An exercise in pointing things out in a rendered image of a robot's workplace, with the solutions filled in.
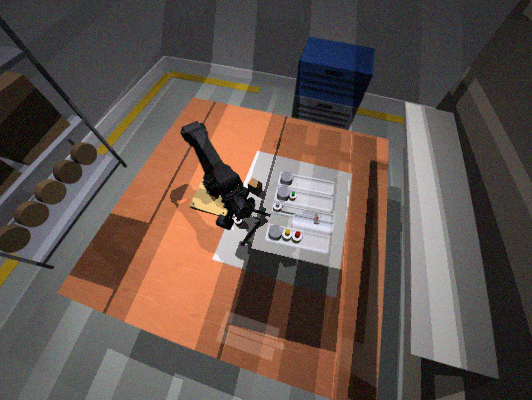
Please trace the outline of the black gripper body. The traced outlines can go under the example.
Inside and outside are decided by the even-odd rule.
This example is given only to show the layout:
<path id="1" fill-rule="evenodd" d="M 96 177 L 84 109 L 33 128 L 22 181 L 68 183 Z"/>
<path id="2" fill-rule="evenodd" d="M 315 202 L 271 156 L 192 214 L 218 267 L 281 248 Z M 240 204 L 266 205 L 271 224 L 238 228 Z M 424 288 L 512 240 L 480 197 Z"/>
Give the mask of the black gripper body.
<path id="1" fill-rule="evenodd" d="M 249 189 L 246 188 L 246 187 L 243 187 L 244 188 L 244 191 L 241 196 L 245 198 L 248 197 L 249 195 Z M 221 227 L 221 228 L 224 228 L 224 229 L 227 229 L 227 230 L 231 230 L 233 224 L 234 224 L 234 220 L 232 219 L 234 213 L 232 212 L 232 210 L 230 209 L 230 207 L 228 206 L 228 203 L 224 202 L 223 199 L 221 200 L 222 203 L 224 203 L 223 205 L 223 208 L 226 208 L 228 210 L 226 216 L 222 215 L 222 214 L 219 214 L 218 218 L 216 219 L 215 223 L 217 226 Z"/>

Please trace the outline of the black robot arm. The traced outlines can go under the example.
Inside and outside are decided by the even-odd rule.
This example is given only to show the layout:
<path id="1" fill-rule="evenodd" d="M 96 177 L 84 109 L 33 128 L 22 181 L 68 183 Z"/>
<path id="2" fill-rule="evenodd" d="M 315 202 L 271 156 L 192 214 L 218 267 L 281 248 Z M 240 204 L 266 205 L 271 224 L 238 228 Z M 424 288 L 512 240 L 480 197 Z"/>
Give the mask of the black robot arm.
<path id="1" fill-rule="evenodd" d="M 223 163 L 208 138 L 205 124 L 195 121 L 181 128 L 183 139 L 194 147 L 200 165 L 204 171 L 202 184 L 206 193 L 214 197 L 219 195 L 238 220 L 249 218 L 255 208 L 255 199 L 244 199 L 243 183 L 239 175 L 232 168 Z M 237 188 L 236 186 L 239 187 Z"/>

